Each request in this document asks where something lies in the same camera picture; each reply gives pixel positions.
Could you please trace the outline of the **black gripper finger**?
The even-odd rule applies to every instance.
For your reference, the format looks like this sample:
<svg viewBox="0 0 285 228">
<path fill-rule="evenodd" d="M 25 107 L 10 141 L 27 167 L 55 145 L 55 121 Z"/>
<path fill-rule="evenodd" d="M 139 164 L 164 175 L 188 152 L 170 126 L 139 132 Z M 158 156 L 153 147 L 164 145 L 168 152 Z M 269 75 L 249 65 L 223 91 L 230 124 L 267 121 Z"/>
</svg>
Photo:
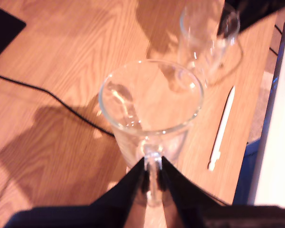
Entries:
<svg viewBox="0 0 285 228">
<path fill-rule="evenodd" d="M 91 204 L 91 228 L 142 228 L 146 196 L 144 159 L 107 193 Z"/>
<path fill-rule="evenodd" d="M 161 158 L 161 190 L 168 228 L 227 228 L 225 221 L 211 220 L 206 212 L 220 205 L 193 184 L 168 161 Z"/>
<path fill-rule="evenodd" d="M 239 13 L 241 33 L 259 20 L 285 8 L 285 0 L 226 0 Z"/>
<path fill-rule="evenodd" d="M 241 33 L 248 27 L 248 0 L 226 0 L 223 5 L 217 35 Z"/>
</svg>

